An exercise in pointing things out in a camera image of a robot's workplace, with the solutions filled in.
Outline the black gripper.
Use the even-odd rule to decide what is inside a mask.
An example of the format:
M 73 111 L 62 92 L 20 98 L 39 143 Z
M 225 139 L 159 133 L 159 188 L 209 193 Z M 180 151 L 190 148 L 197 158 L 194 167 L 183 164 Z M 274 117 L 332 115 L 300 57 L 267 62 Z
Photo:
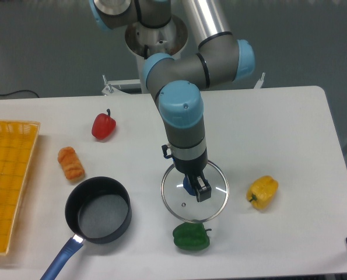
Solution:
M 201 156 L 191 160 L 182 160 L 174 155 L 172 158 L 174 167 L 180 173 L 195 175 L 191 179 L 191 185 L 194 189 L 197 202 L 204 202 L 210 199 L 212 196 L 212 187 L 204 175 L 201 174 L 208 163 L 208 153 L 204 152 Z

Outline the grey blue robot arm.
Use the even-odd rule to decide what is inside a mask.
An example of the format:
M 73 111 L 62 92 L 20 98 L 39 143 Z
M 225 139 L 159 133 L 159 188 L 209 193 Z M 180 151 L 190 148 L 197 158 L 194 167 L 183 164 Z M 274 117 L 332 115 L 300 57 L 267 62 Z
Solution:
M 211 197 L 203 170 L 208 162 L 201 90 L 250 76 L 254 52 L 231 32 L 219 1 L 184 1 L 198 51 L 177 58 L 187 42 L 187 26 L 171 12 L 170 1 L 90 1 L 104 29 L 126 26 L 128 48 L 143 59 L 142 87 L 159 111 L 168 144 L 165 158 L 185 176 L 184 188 L 197 201 Z

